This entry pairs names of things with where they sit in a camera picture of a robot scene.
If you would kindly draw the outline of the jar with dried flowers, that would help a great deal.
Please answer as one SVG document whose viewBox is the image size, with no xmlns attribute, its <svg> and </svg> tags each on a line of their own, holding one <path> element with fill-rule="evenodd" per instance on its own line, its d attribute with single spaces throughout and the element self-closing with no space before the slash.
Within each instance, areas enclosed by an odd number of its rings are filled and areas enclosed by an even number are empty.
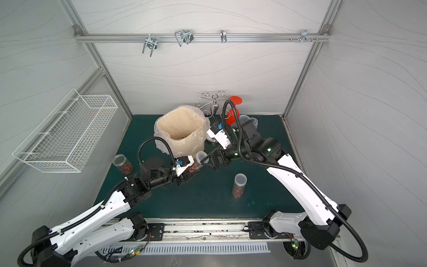
<svg viewBox="0 0 427 267">
<path fill-rule="evenodd" d="M 188 168 L 188 173 L 199 171 L 204 165 L 209 162 L 209 157 L 206 152 L 199 151 L 194 157 L 194 163 Z"/>
</svg>

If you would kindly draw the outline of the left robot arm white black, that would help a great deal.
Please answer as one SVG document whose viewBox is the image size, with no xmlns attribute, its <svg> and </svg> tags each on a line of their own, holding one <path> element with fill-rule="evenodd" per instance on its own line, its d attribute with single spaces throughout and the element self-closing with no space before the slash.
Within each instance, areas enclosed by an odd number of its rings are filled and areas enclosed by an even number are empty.
<svg viewBox="0 0 427 267">
<path fill-rule="evenodd" d="M 139 172 L 124 178 L 114 186 L 105 199 L 54 228 L 42 226 L 32 234 L 31 244 L 17 258 L 20 267 L 71 267 L 79 260 L 102 247 L 129 238 L 143 239 L 148 225 L 140 214 L 125 218 L 105 229 L 109 220 L 138 206 L 151 196 L 152 190 L 176 181 L 190 179 L 187 169 L 195 164 L 192 155 L 171 156 L 171 165 L 164 167 L 161 158 L 141 159 L 142 148 L 150 141 L 168 143 L 160 137 L 151 137 L 138 148 Z"/>
</svg>

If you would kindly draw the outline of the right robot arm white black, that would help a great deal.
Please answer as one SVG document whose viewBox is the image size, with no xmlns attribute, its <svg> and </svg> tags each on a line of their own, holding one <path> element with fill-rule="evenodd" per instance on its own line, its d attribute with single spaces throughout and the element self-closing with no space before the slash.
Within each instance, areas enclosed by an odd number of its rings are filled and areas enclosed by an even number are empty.
<svg viewBox="0 0 427 267">
<path fill-rule="evenodd" d="M 262 221 L 268 238 L 273 233 L 300 234 L 306 241 L 307 258 L 312 247 L 324 250 L 331 247 L 342 256 L 357 262 L 368 260 L 367 246 L 360 235 L 348 223 L 351 209 L 337 204 L 301 171 L 291 155 L 285 152 L 275 138 L 263 139 L 250 120 L 240 120 L 235 104 L 226 100 L 221 111 L 221 122 L 211 126 L 208 136 L 218 142 L 205 159 L 210 160 L 209 168 L 218 170 L 220 165 L 228 167 L 233 161 L 263 167 L 279 181 L 304 209 L 301 213 L 271 211 Z M 345 227 L 355 238 L 361 249 L 361 256 L 353 256 L 334 245 L 340 228 Z"/>
</svg>

